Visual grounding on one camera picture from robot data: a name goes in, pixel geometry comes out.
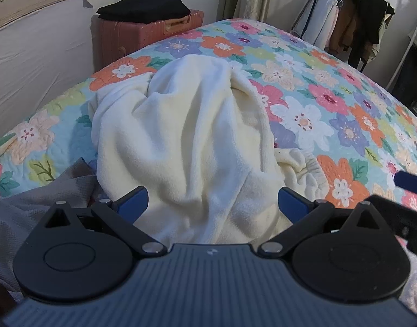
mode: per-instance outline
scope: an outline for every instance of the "black folded clothes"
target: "black folded clothes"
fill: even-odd
[[[101,7],[96,13],[109,21],[148,24],[182,18],[189,15],[190,10],[181,0],[121,0]]]

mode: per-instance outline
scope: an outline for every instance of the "suitcase handle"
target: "suitcase handle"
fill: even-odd
[[[120,56],[120,58],[123,58],[124,56],[127,56],[127,53],[126,53],[125,47],[119,47],[119,48],[118,48],[118,52],[119,52],[119,56]]]
[[[186,28],[190,28],[190,16],[182,18],[167,19],[164,21],[164,35],[176,33]]]

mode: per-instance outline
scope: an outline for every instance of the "floral bedspread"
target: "floral bedspread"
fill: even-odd
[[[102,69],[14,128],[0,158],[0,197],[53,181],[79,157],[95,167],[87,101],[102,86],[156,72],[187,54],[225,58],[246,75],[266,107],[275,147],[317,156],[326,197],[353,208],[377,193],[417,210],[417,196],[394,174],[417,174],[417,119],[367,77],[264,23],[231,19],[150,45]]]

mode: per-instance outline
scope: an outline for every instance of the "pink suitcase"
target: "pink suitcase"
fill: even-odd
[[[159,40],[201,27],[204,12],[190,11],[191,14],[183,18],[156,21],[149,24],[99,19],[102,67]]]

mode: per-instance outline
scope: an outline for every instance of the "orange flower pattern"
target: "orange flower pattern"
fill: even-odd
[[[337,60],[335,60],[332,56],[330,56],[327,53],[321,53],[316,49],[313,49],[310,52],[311,55],[313,55],[315,58],[319,59],[320,62],[326,64],[326,65],[331,65],[336,67],[339,62]]]
[[[221,58],[227,58],[233,54],[245,55],[242,51],[243,47],[223,37],[202,37],[202,39],[204,41],[201,43],[201,47],[213,49],[214,55],[220,56]]]
[[[401,116],[401,117],[404,117],[405,118],[405,120],[408,122],[408,123],[410,123],[411,125],[414,125],[413,124],[413,119],[412,119],[412,117],[408,114],[408,112],[406,111],[406,110],[404,110],[400,105],[396,105],[396,107],[395,107],[395,109],[396,109],[396,112]]]
[[[352,168],[347,159],[341,158],[336,165],[329,156],[319,155],[317,161],[330,185],[325,199],[336,207],[353,209],[358,202],[370,195],[361,182],[354,180]]]
[[[361,129],[370,133],[373,142],[378,146],[382,147],[382,139],[385,138],[385,135],[378,128],[378,122],[375,118],[372,118],[368,113],[364,111],[358,104],[355,104],[353,107],[349,107],[352,115],[357,120]]]
[[[101,87],[126,80],[132,76],[141,75],[146,72],[156,72],[156,69],[148,66],[150,62],[150,56],[140,56],[137,59],[126,56],[119,59],[94,73],[92,77],[95,79],[89,85],[89,89],[91,91],[98,91]]]

